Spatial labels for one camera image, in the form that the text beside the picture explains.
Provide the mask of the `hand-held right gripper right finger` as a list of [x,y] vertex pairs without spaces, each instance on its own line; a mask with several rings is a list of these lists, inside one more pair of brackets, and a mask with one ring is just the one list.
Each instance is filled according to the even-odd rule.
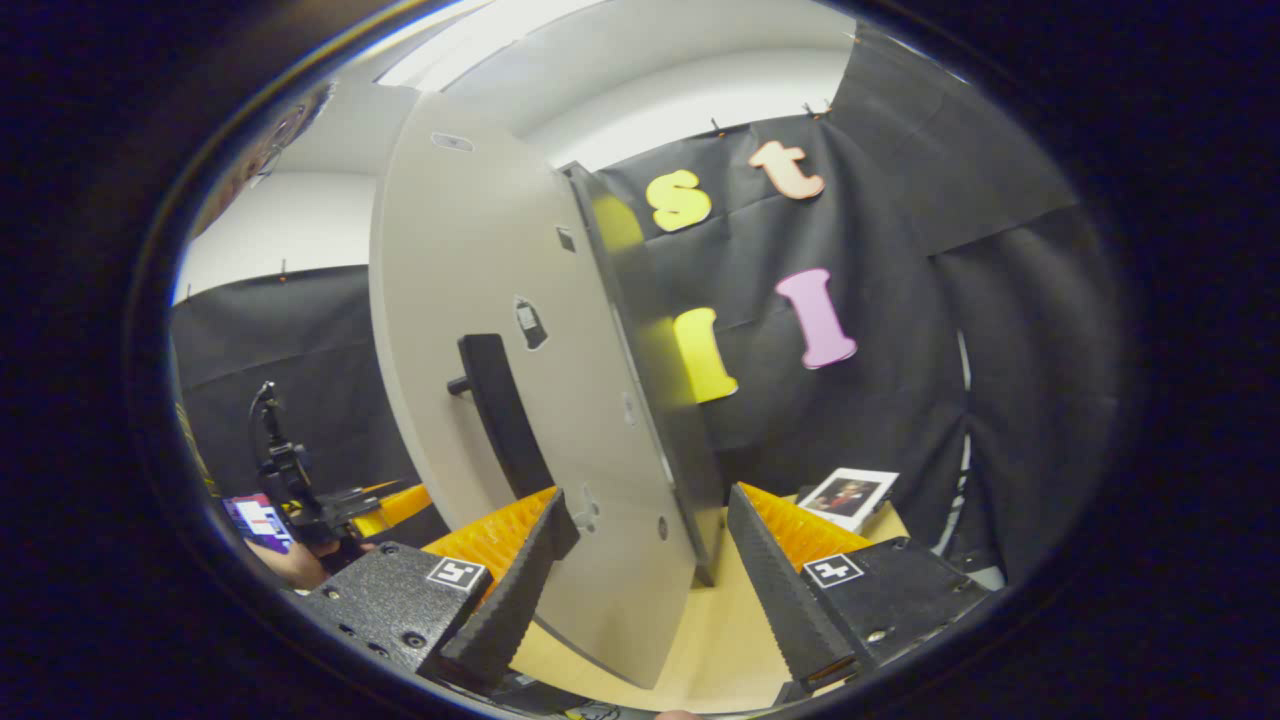
[[873,542],[745,483],[727,528],[788,670],[782,703],[899,664],[989,597],[906,536]]

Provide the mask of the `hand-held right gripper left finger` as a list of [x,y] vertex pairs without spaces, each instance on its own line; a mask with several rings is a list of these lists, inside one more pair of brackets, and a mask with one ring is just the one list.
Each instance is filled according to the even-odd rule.
[[549,487],[424,548],[379,544],[300,605],[378,661],[485,694],[508,674],[553,566],[577,541],[564,492]]

